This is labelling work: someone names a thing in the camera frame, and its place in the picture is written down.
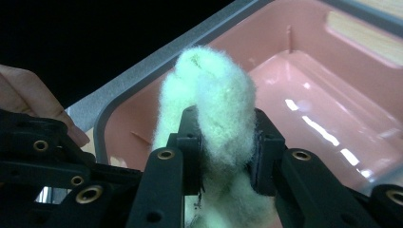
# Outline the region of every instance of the fuzzy green fabric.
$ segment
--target fuzzy green fabric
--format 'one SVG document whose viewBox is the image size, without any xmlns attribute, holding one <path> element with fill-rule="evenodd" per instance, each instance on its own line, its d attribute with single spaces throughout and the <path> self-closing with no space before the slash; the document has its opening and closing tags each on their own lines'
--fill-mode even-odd
<svg viewBox="0 0 403 228">
<path fill-rule="evenodd" d="M 254 151 L 255 85 L 222 51 L 192 47 L 163 81 L 160 114 L 152 149 L 166 146 L 178 132 L 182 111 L 195 105 L 206 151 L 201 169 L 205 192 L 185 197 L 185 226 L 269 227 L 273 198 L 250 186 L 245 165 Z"/>
</svg>

